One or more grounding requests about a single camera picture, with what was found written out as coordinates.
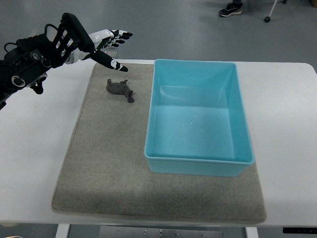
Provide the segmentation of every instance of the plastic hippo figurine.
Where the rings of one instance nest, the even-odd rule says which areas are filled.
[[[133,91],[127,86],[127,79],[119,83],[111,83],[111,78],[107,80],[106,90],[112,94],[124,95],[129,103],[133,103],[134,99],[132,98]]]

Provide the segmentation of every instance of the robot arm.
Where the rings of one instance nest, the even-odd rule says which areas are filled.
[[[46,72],[70,62],[71,55],[74,62],[91,58],[110,69],[128,71],[127,67],[100,49],[124,43],[122,39],[129,39],[131,33],[104,30],[101,31],[103,34],[88,35],[77,17],[70,13],[64,13],[60,22],[58,28],[47,24],[44,34],[5,44],[7,53],[0,60],[0,110],[6,105],[6,99],[25,87],[41,94]],[[53,41],[47,38],[48,26],[57,30]],[[7,51],[6,46],[9,44],[16,45],[16,48]]]

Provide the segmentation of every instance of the plastic container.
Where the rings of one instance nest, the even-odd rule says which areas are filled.
[[[160,173],[235,177],[251,165],[236,65],[156,60],[144,154]]]

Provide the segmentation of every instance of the chair wheel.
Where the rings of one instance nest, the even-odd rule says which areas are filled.
[[[271,18],[269,17],[269,16],[266,16],[265,18],[264,18],[264,21],[265,22],[269,22],[271,20]]]

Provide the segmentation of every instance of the person's foot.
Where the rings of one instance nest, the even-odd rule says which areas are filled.
[[[227,7],[219,11],[219,15],[229,17],[231,15],[240,15],[242,13],[242,3],[228,3]]]

